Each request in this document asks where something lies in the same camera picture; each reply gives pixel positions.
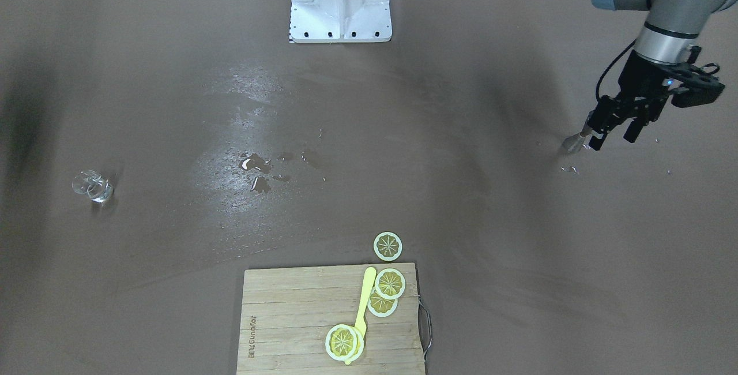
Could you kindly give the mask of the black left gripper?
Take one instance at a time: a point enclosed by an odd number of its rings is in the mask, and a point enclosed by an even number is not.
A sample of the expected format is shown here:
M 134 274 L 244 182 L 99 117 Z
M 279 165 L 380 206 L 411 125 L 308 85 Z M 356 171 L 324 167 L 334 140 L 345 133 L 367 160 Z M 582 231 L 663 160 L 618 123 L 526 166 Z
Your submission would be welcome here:
M 635 143 L 643 128 L 657 120 L 664 107 L 667 87 L 664 81 L 674 65 L 648 59 L 631 51 L 617 79 L 619 91 L 613 97 L 601 97 L 601 111 L 591 111 L 587 126 L 590 129 L 588 146 L 600 151 L 609 133 L 630 119 L 623 139 Z

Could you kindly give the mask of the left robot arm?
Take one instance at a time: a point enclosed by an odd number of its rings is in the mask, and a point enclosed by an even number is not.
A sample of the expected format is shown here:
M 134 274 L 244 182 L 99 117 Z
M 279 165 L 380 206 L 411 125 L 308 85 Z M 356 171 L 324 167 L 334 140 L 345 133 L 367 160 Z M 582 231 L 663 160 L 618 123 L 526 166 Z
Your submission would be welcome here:
M 575 143 L 589 139 L 598 151 L 609 133 L 629 122 L 624 139 L 636 142 L 641 130 L 659 119 L 667 101 L 688 108 L 714 103 L 725 89 L 717 77 L 719 65 L 697 66 L 699 34 L 708 19 L 736 0 L 591 0 L 604 10 L 645 10 L 637 38 L 626 47 L 627 57 L 617 79 L 616 96 L 597 95 Z

